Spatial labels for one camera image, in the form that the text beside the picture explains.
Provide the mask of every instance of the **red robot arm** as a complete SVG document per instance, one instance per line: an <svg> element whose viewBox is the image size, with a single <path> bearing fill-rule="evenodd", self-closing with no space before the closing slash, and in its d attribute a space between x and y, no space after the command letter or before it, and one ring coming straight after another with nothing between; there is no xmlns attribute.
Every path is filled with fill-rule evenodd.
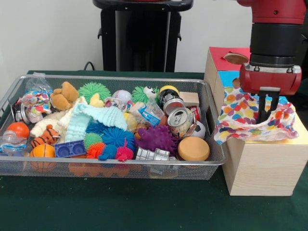
<svg viewBox="0 0 308 231"><path fill-rule="evenodd" d="M307 6L305 0L237 1L251 7L253 15L250 63L241 67L241 87L260 96L258 122L263 122L277 108L279 95L293 95L299 88L302 72L295 55ZM268 112L266 96L273 98Z"/></svg>

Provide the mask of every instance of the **polka dot fabric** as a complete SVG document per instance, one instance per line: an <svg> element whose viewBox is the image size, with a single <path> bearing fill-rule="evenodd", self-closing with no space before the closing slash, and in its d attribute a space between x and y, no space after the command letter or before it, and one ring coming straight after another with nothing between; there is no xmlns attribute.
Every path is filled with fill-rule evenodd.
<svg viewBox="0 0 308 231"><path fill-rule="evenodd" d="M225 88L225 102L216 124L214 139L222 144L234 137L244 141L279 141L298 137L293 129L295 108L290 102L279 101L267 121L256 124L258 97L239 88ZM270 101L266 100L266 110Z"/></svg>

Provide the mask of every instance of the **purple bumpy toy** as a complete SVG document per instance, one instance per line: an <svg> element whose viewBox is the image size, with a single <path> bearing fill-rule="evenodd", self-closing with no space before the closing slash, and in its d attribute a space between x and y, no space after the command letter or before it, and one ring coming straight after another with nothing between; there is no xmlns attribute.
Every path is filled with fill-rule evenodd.
<svg viewBox="0 0 308 231"><path fill-rule="evenodd" d="M140 128L138 133L141 139L136 139L136 144L143 149L155 151L155 148L159 148L171 153L177 150L179 140L171 134L167 126L151 127L147 130Z"/></svg>

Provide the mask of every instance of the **basketball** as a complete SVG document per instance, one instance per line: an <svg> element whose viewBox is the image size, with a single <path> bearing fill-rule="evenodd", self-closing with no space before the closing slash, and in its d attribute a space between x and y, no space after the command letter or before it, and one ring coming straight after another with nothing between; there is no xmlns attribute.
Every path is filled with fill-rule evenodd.
<svg viewBox="0 0 308 231"><path fill-rule="evenodd" d="M54 147L48 144L41 144L30 152L30 157L55 157ZM32 168L37 172L50 172L57 165L56 162L31 162Z"/></svg>

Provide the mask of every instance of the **metal basket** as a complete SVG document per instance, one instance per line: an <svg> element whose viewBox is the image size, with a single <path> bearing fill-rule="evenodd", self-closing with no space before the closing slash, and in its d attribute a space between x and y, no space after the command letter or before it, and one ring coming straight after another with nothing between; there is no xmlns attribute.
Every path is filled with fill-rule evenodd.
<svg viewBox="0 0 308 231"><path fill-rule="evenodd" d="M19 97L23 96L26 83L30 77L32 75L18 78L9 88L6 98L0 101L0 135L13 122L10 107ZM180 91L198 92L202 114L201 122L207 129L205 140L210 146L210 156L206 161L200 162L129 160L124 163L117 160L102 162L97 159L0 156L0 175L208 180L218 166L224 164L227 160L227 148L219 146L213 139L213 130L218 115L211 89L204 81L197 79L51 75L46 75L46 79L54 89L60 88L64 81L69 81L76 89L79 89L85 83L95 81L104 84L111 92L118 89L132 92L136 86L160 88L164 85L173 85ZM27 151L31 151L30 141L27 144Z"/></svg>

